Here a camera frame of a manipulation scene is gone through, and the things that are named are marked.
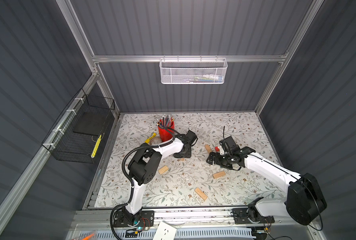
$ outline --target red cup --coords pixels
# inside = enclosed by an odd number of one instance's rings
[[[173,121],[170,128],[175,129],[174,127],[175,127],[175,123]],[[170,133],[168,133],[166,130],[164,130],[163,128],[161,128],[160,126],[158,126],[158,131],[159,131],[159,137],[161,137],[162,142],[168,141],[172,138],[172,135]]]

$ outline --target gray corrugated wall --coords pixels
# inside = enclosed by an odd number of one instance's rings
[[[356,239],[356,1],[325,1],[261,118],[284,166],[317,178],[328,239]]]
[[[311,1],[71,2],[96,55],[278,55]],[[156,63],[100,65],[122,112],[254,110],[277,66],[229,63],[224,84],[163,85]]]
[[[0,204],[90,74],[55,1],[0,1]],[[1,239],[60,239],[95,167],[50,159]]]

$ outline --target black mounting plate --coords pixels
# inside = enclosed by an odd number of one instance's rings
[[[248,208],[236,208],[236,209],[232,209],[232,211],[238,215],[240,215],[241,217],[236,217],[233,216],[235,224],[251,224],[252,222],[250,222],[250,220],[248,219],[247,216],[244,216],[247,212]],[[274,218],[272,216],[268,216],[268,217],[264,217],[264,219],[262,221],[260,221],[259,223],[274,223]]]
[[[123,212],[117,211],[114,214],[113,227],[143,227],[142,218],[148,219],[150,221],[150,223],[147,220],[145,221],[145,227],[151,227],[154,225],[154,211],[142,211],[141,219],[136,226],[131,226],[132,223],[130,223],[127,218],[124,217]]]

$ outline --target small wooden cube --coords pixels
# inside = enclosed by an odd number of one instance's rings
[[[213,174],[213,178],[214,178],[214,179],[217,179],[217,178],[223,177],[223,176],[225,176],[225,175],[226,175],[225,171],[221,171],[221,172],[214,173],[214,174]]]
[[[161,167],[161,169],[158,170],[159,174],[164,174],[169,170],[169,167],[167,165]]]
[[[206,148],[208,153],[212,152],[212,150],[208,144],[206,144],[204,147]]]
[[[199,188],[196,188],[194,190],[203,200],[206,200],[207,199],[207,195],[204,194],[204,192],[202,192]]]

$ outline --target floral pattern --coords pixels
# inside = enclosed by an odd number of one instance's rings
[[[116,138],[113,153],[103,178],[95,207],[114,207],[127,201],[130,184],[123,175],[123,157],[138,147],[153,132],[157,133],[157,119],[161,114],[125,114]],[[161,160],[158,169],[167,165],[169,170],[147,184],[143,206],[198,206],[248,204],[257,197],[276,198],[285,195],[266,178],[242,168],[226,170],[206,163],[208,144],[213,150],[225,136],[233,136],[240,147],[249,146],[268,160],[278,164],[276,155],[267,140],[256,113],[177,113],[175,129],[195,132],[198,141],[192,148],[192,156],[179,161],[172,155]],[[213,174],[224,170],[226,176],[218,179]],[[204,201],[194,189],[200,188],[208,198]]]

